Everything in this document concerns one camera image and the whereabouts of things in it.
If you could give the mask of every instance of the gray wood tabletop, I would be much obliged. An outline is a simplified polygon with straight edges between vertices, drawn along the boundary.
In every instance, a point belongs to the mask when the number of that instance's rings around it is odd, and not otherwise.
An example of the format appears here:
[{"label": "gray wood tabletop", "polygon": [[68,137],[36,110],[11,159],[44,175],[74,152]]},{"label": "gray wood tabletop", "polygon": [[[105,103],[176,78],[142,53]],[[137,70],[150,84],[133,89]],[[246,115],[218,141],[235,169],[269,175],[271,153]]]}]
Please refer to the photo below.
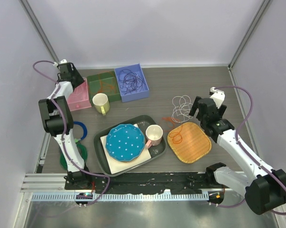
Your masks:
[{"label": "gray wood tabletop", "polygon": [[[108,69],[81,70],[83,77],[110,71]],[[82,141],[88,150],[87,166],[91,172],[101,172],[93,146],[94,135],[108,127],[126,121],[130,118],[146,114],[151,116],[156,123],[160,123],[162,117],[169,117],[174,106],[172,98],[188,95],[193,102],[196,96],[209,97],[209,89],[213,86],[230,86],[231,78],[227,67],[167,67],[144,68],[144,75],[150,96],[145,99],[122,103],[116,101],[110,103],[110,111],[102,116],[94,107],[72,112],[74,121],[83,122],[88,129],[87,137]],[[235,127],[242,121],[243,116],[236,98],[234,89],[225,89],[227,105],[224,118],[228,119]],[[190,120],[199,125],[194,117]],[[74,137],[80,138],[83,134],[81,128],[74,126]],[[251,147],[251,142],[246,127],[240,132],[242,139]],[[65,173],[59,163],[59,147],[52,138],[49,143],[43,173]],[[240,171],[240,167],[232,157],[220,146],[212,141],[211,151],[192,164],[185,164],[178,160],[174,152],[167,145],[166,152],[153,161],[133,169],[131,172],[166,172],[166,171],[205,171],[205,168],[217,162],[223,162],[231,169]]]}]

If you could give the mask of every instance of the white wall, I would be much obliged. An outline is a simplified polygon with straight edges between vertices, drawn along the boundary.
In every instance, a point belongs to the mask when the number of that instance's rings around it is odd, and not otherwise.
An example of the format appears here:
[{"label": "white wall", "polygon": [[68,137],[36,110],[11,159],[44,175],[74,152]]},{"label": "white wall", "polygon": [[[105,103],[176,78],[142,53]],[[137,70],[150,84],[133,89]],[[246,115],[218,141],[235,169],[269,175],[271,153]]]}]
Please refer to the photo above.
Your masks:
[{"label": "white wall", "polygon": [[[38,101],[54,86],[32,70],[50,60],[17,0],[0,0],[0,228],[12,227],[26,172],[37,164],[44,129]],[[56,70],[39,66],[46,73]]]},{"label": "white wall", "polygon": [[261,157],[286,172],[286,0],[272,1],[233,72],[255,101],[249,122]]},{"label": "white wall", "polygon": [[77,68],[228,64],[262,0],[29,0]]}]

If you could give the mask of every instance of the tangled black cord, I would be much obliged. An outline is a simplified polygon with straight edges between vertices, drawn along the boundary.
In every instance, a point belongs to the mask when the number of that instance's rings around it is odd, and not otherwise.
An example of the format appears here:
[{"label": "tangled black cord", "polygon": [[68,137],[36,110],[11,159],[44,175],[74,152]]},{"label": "tangled black cord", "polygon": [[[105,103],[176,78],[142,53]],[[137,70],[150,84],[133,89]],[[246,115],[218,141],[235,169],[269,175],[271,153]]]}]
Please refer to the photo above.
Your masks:
[{"label": "tangled black cord", "polygon": [[137,73],[133,73],[129,69],[121,70],[118,76],[120,91],[126,95],[131,94],[132,92],[141,91],[143,88],[144,80],[137,75]]}]

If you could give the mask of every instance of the green round object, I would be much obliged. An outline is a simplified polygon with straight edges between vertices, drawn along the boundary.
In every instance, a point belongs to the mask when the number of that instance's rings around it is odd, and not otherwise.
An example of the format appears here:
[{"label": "green round object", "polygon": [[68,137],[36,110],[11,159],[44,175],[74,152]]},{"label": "green round object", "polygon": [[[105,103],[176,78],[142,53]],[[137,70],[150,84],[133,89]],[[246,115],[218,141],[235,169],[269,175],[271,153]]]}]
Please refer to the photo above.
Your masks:
[{"label": "green round object", "polygon": [[[88,153],[87,153],[86,147],[84,145],[79,144],[79,143],[77,143],[76,146],[80,150],[81,157],[86,162],[87,158],[88,158]],[[64,170],[68,169],[67,162],[66,162],[66,159],[65,159],[63,153],[61,153],[60,163],[61,163],[61,166],[63,167]]]}]

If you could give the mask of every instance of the green box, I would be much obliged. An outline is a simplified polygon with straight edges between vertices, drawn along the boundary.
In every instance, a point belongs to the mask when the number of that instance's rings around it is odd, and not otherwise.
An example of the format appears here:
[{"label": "green box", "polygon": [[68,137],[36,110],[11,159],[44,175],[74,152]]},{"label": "green box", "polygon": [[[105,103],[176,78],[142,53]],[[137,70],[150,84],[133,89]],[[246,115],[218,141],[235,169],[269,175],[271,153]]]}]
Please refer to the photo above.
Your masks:
[{"label": "green box", "polygon": [[109,102],[121,100],[119,85],[114,71],[88,76],[87,85],[89,101],[92,106],[92,98],[98,93],[106,94]]}]

